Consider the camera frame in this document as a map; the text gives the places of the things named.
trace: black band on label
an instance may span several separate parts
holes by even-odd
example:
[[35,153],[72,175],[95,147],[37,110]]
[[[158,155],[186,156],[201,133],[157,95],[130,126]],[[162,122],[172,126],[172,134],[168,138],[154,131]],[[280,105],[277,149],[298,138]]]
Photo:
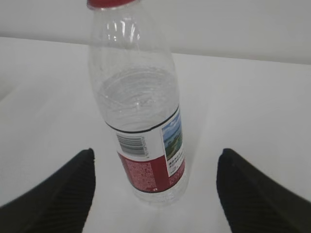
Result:
[[142,131],[123,131],[123,130],[118,130],[118,129],[112,127],[112,126],[109,125],[107,122],[106,122],[106,124],[107,124],[110,128],[114,129],[115,131],[118,131],[118,132],[121,132],[121,133],[145,133],[145,132],[149,132],[149,131],[151,131],[151,130],[153,130],[153,129],[155,129],[155,128],[157,128],[157,127],[163,125],[163,124],[165,124],[166,122],[168,122],[168,121],[177,113],[178,110],[179,110],[179,106],[177,107],[176,111],[175,111],[169,118],[167,118],[165,121],[163,121],[163,122],[161,122],[160,124],[157,124],[157,125],[155,125],[155,126],[149,128],[149,129],[147,129],[147,130],[142,130]]

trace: barcode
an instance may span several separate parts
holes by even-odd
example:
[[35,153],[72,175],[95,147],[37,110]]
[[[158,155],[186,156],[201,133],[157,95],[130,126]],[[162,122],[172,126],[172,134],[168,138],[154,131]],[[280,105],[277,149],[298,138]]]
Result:
[[148,155],[144,137],[130,137],[120,134],[117,134],[117,137],[124,153],[138,157]]

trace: landscape picture on label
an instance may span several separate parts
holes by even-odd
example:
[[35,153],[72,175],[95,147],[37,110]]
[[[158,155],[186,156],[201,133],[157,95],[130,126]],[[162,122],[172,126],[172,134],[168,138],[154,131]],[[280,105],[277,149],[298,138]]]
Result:
[[168,125],[162,128],[162,134],[168,161],[178,152],[183,143],[180,113]]

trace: bottle label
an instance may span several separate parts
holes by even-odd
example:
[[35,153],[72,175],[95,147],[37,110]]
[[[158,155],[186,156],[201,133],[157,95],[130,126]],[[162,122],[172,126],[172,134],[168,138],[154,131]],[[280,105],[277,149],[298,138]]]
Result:
[[141,132],[112,128],[117,152],[133,187],[148,193],[174,186],[185,170],[179,108],[163,123]]

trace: white wall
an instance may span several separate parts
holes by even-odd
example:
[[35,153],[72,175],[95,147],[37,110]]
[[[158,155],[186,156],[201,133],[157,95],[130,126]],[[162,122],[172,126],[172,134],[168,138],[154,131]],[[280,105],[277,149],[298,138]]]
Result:
[[[311,64],[310,0],[143,0],[174,52]],[[0,36],[85,43],[86,0],[2,0]]]

